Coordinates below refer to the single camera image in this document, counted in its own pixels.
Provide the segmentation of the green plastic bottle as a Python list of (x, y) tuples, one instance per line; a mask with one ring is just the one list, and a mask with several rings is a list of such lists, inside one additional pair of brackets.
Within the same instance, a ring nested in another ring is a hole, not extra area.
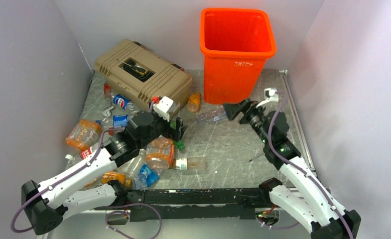
[(179, 151), (186, 149), (186, 146), (183, 141), (175, 141), (174, 144), (178, 148)]

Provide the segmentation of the small clear water bottle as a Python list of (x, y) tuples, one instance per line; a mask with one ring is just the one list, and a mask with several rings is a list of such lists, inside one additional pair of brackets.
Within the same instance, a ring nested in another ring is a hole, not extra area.
[(227, 117), (227, 114), (226, 114), (224, 108), (218, 107), (212, 111), (204, 112), (204, 113), (197, 115), (196, 122), (198, 124), (204, 125), (204, 124), (213, 123), (213, 122), (216, 122), (219, 120), (223, 120), (226, 117)]

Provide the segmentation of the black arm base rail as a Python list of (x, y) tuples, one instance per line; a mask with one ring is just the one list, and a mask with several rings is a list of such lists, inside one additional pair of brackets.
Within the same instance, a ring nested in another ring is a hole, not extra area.
[(251, 220), (272, 208), (259, 188), (146, 189), (128, 192), (122, 202), (131, 222), (172, 219)]

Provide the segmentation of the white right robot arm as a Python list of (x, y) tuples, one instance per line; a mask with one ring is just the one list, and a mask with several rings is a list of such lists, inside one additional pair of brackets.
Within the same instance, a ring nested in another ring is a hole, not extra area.
[(265, 114), (260, 102), (245, 99), (237, 104), (223, 104), (229, 120), (243, 114), (239, 124), (249, 124), (264, 143), (266, 159), (299, 191), (294, 195), (276, 178), (259, 185), (259, 202), (279, 206), (295, 218), (312, 239), (355, 239), (361, 217), (356, 210), (348, 211), (318, 181), (307, 166), (300, 151), (289, 140), (286, 115), (280, 110)]

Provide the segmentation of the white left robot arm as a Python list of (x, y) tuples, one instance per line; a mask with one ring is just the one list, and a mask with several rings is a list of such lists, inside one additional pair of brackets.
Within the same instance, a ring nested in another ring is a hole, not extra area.
[(21, 207), (15, 213), (10, 227), (15, 233), (15, 221), (24, 211), (36, 235), (46, 234), (62, 221), (82, 211), (98, 207), (121, 209), (127, 202), (127, 191), (118, 182), (99, 189), (82, 192), (81, 189), (96, 177), (121, 167), (139, 155), (160, 136), (180, 141), (187, 127), (181, 118), (175, 126), (156, 112), (140, 111), (126, 127), (115, 128), (117, 134), (108, 140), (99, 139), (99, 147), (85, 160), (50, 179), (36, 183), (30, 180), (21, 187)]

